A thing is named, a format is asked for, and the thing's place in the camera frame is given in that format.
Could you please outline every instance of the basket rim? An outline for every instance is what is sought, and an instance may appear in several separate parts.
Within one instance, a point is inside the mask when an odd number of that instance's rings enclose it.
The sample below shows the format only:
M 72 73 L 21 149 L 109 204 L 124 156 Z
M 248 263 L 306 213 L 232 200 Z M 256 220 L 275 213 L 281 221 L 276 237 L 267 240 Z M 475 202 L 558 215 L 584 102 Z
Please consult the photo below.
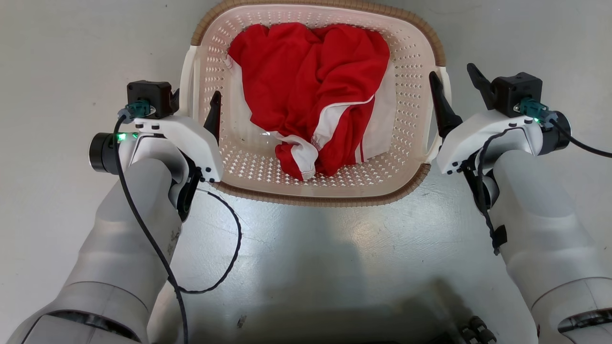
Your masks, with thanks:
M 210 25 L 223 13 L 236 7 L 252 6 L 252 5 L 311 5 L 335 7 L 341 9 L 358 10 L 369 12 L 378 15 L 384 15 L 391 18 L 406 21 L 415 26 L 423 33 L 431 49 L 435 59 L 435 64 L 438 67 L 446 66 L 446 55 L 444 47 L 438 37 L 436 31 L 415 13 L 407 10 L 398 9 L 396 7 L 372 4 L 361 0 L 224 0 L 213 7 L 198 23 L 191 39 L 191 45 L 199 47 L 202 44 L 204 34 Z M 306 196 L 288 196 L 279 195 L 276 193 L 257 192 L 252 190 L 241 189 L 229 185 L 223 181 L 216 182 L 213 187 L 223 193 L 231 196 L 246 198 L 255 201 L 264 201 L 279 204 L 288 204 L 295 206 L 312 206 L 312 207 L 327 207 L 327 208 L 347 208 L 347 207 L 362 207 L 362 206 L 381 206 L 398 201 L 414 189 L 416 189 L 427 177 L 431 165 L 422 163 L 414 174 L 414 176 L 398 190 L 383 196 L 372 197 L 355 197 L 355 198 L 317 198 Z
M 425 38 L 427 38 L 427 41 L 433 50 L 436 66 L 446 66 L 446 55 L 444 53 L 442 42 L 440 41 L 436 31 L 425 20 L 423 20 L 423 18 L 407 10 L 398 9 L 396 7 L 387 5 L 372 4 L 370 2 L 364 2 L 361 0 L 224 0 L 208 11 L 204 17 L 202 17 L 195 31 L 193 32 L 191 45 L 200 46 L 208 27 L 224 12 L 236 7 L 252 5 L 311 5 L 336 7 L 341 9 L 369 12 L 407 21 L 408 23 L 414 25 L 425 35 Z
M 383 196 L 372 196 L 372 197 L 354 197 L 354 198 L 323 198 L 323 197 L 300 197 L 300 196 L 288 196 L 279 195 L 277 193 L 267 193 L 259 191 L 251 191 L 241 189 L 229 185 L 227 183 L 216 182 L 212 186 L 230 196 L 236 196 L 240 198 L 246 198 L 249 200 L 288 204 L 291 206 L 310 206 L 310 207 L 321 207 L 321 208 L 348 208 L 348 207 L 369 207 L 369 206 L 383 206 L 385 204 L 393 203 L 398 201 L 405 196 L 408 196 L 414 189 L 416 189 L 427 174 L 431 165 L 428 163 L 422 163 L 414 176 L 398 190 L 388 193 Z

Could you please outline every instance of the white fabric trim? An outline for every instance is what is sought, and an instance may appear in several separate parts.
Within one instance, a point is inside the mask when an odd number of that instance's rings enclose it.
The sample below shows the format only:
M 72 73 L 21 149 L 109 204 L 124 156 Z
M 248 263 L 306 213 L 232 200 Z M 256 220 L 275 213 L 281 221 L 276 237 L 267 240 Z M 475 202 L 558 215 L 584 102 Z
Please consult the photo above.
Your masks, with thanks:
M 355 149 L 355 162 L 356 163 L 362 163 L 362 156 L 361 156 L 361 143 L 359 143 L 359 145 L 357 145 L 357 149 Z
M 265 132 L 251 122 L 251 109 L 244 99 L 244 87 L 242 84 L 242 67 L 231 58 L 230 55 L 224 60 L 230 74 L 229 91 L 223 94 L 225 102 L 231 102 L 231 106 L 225 111 L 230 111 L 232 118 L 232 130 L 238 137 L 250 137 L 254 131 Z
M 315 176 L 315 161 L 319 157 L 319 151 L 312 144 L 297 135 L 283 136 L 278 132 L 270 132 L 270 135 L 293 145 L 291 155 L 302 173 L 303 180 L 307 181 Z
M 393 61 L 389 61 L 381 87 L 376 92 L 372 117 L 361 141 L 364 149 L 364 162 L 391 148 L 396 111 L 395 66 Z
M 344 111 L 351 105 L 367 104 L 371 102 L 372 98 L 374 98 L 374 95 L 365 102 L 335 103 L 323 108 L 319 116 L 319 123 L 316 125 L 315 132 L 310 142 L 312 142 L 318 150 L 321 150 L 321 148 L 325 147 L 334 136 L 334 132 L 338 127 L 338 122 Z

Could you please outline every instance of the concrete floor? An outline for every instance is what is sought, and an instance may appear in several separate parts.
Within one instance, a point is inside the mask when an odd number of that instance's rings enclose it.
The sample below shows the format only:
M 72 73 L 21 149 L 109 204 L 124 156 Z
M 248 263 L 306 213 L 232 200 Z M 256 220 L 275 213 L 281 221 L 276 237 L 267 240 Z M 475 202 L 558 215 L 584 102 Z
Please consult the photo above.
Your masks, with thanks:
M 0 2 L 0 342 L 57 295 L 95 209 L 116 182 L 91 171 L 89 141 L 112 129 L 128 81 L 178 85 L 191 33 L 214 3 Z M 611 2 L 380 3 L 412 10 L 437 30 L 453 107 L 464 118 L 484 109 L 465 72 L 468 62 L 489 79 L 527 72 L 544 81 L 542 100 L 570 118 L 576 137 L 612 149 Z M 612 160 L 574 146 L 541 159 L 612 262 Z M 413 194 L 374 208 L 223 197 L 240 215 L 245 237 L 227 281 L 210 294 L 185 297 L 193 342 L 419 343 L 472 314 L 500 342 L 537 342 L 461 176 L 432 169 Z M 221 276 L 236 234 L 227 210 L 204 193 L 192 214 L 172 267 L 184 286 L 199 288 Z M 166 288 L 149 326 L 152 339 L 177 339 L 176 312 Z

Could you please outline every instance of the white plastic basket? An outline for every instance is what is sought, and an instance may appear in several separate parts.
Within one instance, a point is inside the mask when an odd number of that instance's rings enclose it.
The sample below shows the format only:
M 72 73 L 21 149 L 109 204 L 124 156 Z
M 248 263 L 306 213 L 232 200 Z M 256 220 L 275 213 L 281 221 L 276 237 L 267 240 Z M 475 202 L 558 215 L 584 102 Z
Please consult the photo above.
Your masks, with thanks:
M 193 34 L 181 75 L 181 113 L 204 123 L 215 91 L 222 93 L 219 148 L 225 166 L 219 190 L 240 197 L 306 206 L 370 206 L 396 201 L 427 175 L 441 139 L 431 148 L 433 112 L 429 73 L 438 72 L 450 101 L 444 51 L 434 30 L 411 12 L 344 0 L 281 0 L 257 3 L 228 0 L 212 9 Z M 343 23 L 380 32 L 389 44 L 396 70 L 397 113 L 389 152 L 338 174 L 298 181 L 280 169 L 278 144 L 249 121 L 235 101 L 224 60 L 242 30 L 253 24 L 300 22 L 311 28 Z

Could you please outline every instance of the basket handle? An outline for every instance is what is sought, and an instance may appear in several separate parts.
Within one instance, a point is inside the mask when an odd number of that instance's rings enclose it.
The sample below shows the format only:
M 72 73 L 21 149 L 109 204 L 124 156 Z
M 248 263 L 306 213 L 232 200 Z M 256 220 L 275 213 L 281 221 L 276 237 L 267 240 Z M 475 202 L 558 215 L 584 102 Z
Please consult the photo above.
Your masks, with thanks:
M 198 120 L 198 106 L 200 104 L 200 73 L 199 63 L 196 65 L 198 46 L 192 45 L 187 50 L 185 62 L 181 72 L 181 92 L 179 93 L 179 111 L 177 115 L 191 117 Z
M 437 70 L 435 71 L 440 77 L 440 80 L 442 81 L 442 85 L 444 86 L 444 96 L 446 97 L 446 100 L 449 101 L 449 105 L 451 105 L 452 104 L 452 94 L 450 91 L 449 74 L 446 72 L 446 67 L 437 67 Z M 433 113 L 434 112 L 433 100 L 431 99 L 430 99 L 430 108 L 431 108 L 431 115 L 433 117 L 435 116 L 435 114 Z M 431 147 L 429 147 L 429 150 L 427 151 L 427 153 L 425 153 L 425 163 L 431 163 L 433 159 L 435 159 L 438 156 L 440 146 L 442 146 L 442 138 L 438 134 L 437 130 L 436 130 L 435 135 L 436 136 L 433 139 Z M 425 147 L 427 147 L 427 143 L 429 142 L 429 128 L 427 128 L 424 136 L 425 136 L 424 138 Z

